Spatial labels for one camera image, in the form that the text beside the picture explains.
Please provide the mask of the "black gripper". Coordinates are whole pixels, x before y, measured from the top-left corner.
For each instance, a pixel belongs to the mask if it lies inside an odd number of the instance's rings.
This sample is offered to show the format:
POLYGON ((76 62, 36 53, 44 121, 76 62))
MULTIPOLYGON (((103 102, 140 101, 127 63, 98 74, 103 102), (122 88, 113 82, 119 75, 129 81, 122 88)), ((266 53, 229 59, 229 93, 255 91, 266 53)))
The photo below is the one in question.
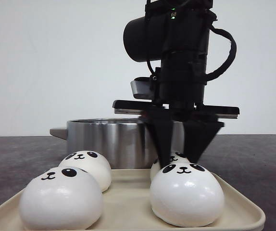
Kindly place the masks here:
MULTIPOLYGON (((142 114, 153 144, 155 145, 161 168, 170 163, 170 151, 173 133, 173 121, 169 110, 162 106, 168 104, 171 110, 203 111, 214 113, 220 118, 237 118, 238 107, 204 105, 204 87, 208 81, 222 75, 233 63, 236 52, 231 51, 224 63, 210 73, 194 74, 193 71, 169 71, 161 66, 159 80, 159 99, 135 101, 116 100, 113 108, 117 114, 142 114)), ((223 122, 189 120, 184 127, 184 155, 192 163, 197 163, 202 153, 211 143, 218 131, 224 126, 223 122)))

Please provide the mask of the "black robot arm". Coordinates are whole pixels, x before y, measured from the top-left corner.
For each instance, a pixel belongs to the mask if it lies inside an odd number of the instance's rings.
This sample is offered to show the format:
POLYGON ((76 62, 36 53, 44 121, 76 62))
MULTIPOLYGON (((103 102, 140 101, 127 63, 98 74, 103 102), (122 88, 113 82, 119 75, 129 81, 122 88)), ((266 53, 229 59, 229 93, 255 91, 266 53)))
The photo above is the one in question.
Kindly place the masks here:
POLYGON ((149 77, 131 82, 133 101, 116 100, 117 114, 139 115, 155 145, 162 167, 169 164, 173 124, 184 127, 183 153, 196 163, 224 126, 223 118, 237 118, 239 108, 205 105, 206 84, 222 75, 233 63, 237 45, 232 35, 213 26, 216 14, 211 0, 147 1, 145 15, 124 29, 127 54, 136 62, 159 60, 149 77), (227 59, 207 73, 209 34, 230 41, 227 59))

